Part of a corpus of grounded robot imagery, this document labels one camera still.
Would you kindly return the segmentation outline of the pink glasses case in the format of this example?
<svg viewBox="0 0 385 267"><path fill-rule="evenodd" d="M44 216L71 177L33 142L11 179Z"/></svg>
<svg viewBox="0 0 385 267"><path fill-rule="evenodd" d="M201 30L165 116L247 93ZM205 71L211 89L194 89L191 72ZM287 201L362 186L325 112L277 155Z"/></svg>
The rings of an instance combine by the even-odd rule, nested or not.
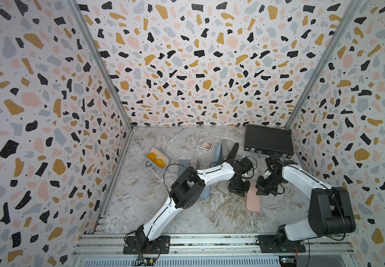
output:
<svg viewBox="0 0 385 267"><path fill-rule="evenodd" d="M260 212L261 197L257 195L257 189L252 188L246 195L246 210L249 212Z"/></svg>

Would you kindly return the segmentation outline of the case with purple glasses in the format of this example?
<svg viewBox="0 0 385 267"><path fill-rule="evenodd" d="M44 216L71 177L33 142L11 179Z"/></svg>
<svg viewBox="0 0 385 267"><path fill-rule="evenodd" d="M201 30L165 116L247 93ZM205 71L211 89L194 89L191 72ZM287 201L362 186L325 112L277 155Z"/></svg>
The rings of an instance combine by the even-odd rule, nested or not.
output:
<svg viewBox="0 0 385 267"><path fill-rule="evenodd" d="M206 186L202 191L200 198L207 199L210 196L210 189L211 189L211 186Z"/></svg>

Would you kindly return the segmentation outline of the grey case with glasses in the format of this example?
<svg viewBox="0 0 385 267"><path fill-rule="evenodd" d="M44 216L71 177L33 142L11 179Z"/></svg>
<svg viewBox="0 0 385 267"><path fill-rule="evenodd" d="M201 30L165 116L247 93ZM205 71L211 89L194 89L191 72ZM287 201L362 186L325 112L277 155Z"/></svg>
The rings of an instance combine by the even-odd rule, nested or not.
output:
<svg viewBox="0 0 385 267"><path fill-rule="evenodd" d="M225 161L228 158L229 152L227 141L223 139L221 141L220 160Z"/></svg>

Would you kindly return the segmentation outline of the blue case brown lining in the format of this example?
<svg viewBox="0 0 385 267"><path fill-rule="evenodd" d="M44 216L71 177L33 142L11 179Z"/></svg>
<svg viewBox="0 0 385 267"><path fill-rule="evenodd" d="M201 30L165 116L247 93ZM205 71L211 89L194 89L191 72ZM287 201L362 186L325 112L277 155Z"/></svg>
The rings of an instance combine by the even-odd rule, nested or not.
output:
<svg viewBox="0 0 385 267"><path fill-rule="evenodd" d="M220 159L221 159L221 143L217 143L215 148L214 148L214 154L213 154L212 162L219 164Z"/></svg>

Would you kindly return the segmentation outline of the grey case mint lining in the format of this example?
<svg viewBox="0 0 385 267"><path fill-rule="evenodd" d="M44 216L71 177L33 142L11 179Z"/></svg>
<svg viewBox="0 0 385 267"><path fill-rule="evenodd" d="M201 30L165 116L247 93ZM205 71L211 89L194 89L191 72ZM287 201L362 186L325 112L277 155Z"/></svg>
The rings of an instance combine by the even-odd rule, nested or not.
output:
<svg viewBox="0 0 385 267"><path fill-rule="evenodd" d="M181 159L178 161L177 176L181 176L182 173L190 166L190 160Z"/></svg>

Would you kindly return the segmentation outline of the mint glasses case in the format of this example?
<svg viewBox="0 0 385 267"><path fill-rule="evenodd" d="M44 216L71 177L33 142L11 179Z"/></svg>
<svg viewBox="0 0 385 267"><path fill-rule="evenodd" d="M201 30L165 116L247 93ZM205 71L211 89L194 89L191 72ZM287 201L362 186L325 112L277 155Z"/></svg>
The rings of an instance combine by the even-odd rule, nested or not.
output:
<svg viewBox="0 0 385 267"><path fill-rule="evenodd" d="M199 160L194 160L194 161L191 163L191 166L192 166L195 170L199 170L199 169L200 169L200 162L199 162Z"/></svg>

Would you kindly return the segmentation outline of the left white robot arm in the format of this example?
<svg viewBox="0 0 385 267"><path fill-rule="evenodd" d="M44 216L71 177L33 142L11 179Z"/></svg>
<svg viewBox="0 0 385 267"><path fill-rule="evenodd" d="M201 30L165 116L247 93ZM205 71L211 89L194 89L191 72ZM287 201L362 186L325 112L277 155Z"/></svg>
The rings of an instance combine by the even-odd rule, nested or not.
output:
<svg viewBox="0 0 385 267"><path fill-rule="evenodd" d="M243 176L253 170L253 164L248 158L227 159L215 167L203 170L186 168L171 185L169 196L161 209L149 222L137 228L135 237L139 247L151 246L170 221L178 213L192 207L205 188L213 184L228 181L228 191L244 197L250 189L250 181Z"/></svg>

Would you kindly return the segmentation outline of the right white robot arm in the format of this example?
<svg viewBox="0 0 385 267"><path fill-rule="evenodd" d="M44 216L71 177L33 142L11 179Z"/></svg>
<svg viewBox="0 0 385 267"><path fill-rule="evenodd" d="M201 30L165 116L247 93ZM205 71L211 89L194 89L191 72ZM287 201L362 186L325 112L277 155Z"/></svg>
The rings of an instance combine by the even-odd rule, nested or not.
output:
<svg viewBox="0 0 385 267"><path fill-rule="evenodd" d="M324 183L292 161L278 154L265 158L267 171L256 182L257 194L262 196L282 194L278 189L291 183L309 200L308 217L292 224L279 227L275 242L281 246L285 242L329 237L346 236L356 229L355 218L347 189Z"/></svg>

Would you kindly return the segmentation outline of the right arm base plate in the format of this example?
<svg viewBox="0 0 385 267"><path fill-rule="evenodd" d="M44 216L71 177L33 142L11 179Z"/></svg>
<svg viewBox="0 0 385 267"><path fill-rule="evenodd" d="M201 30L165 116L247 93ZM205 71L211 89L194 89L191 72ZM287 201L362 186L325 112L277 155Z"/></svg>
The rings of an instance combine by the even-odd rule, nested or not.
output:
<svg viewBox="0 0 385 267"><path fill-rule="evenodd" d="M304 253L306 248L303 241L290 241L277 235L259 235L256 245L261 253Z"/></svg>

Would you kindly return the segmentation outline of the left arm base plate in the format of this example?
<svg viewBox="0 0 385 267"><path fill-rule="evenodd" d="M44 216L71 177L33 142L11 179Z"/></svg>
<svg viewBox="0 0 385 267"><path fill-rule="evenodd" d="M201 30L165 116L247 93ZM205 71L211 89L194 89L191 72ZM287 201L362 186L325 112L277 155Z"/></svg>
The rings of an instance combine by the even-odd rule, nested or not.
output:
<svg viewBox="0 0 385 267"><path fill-rule="evenodd" d="M163 235L153 241L143 241L138 240L137 237L130 236L126 238L123 254L168 254L170 239L170 236Z"/></svg>

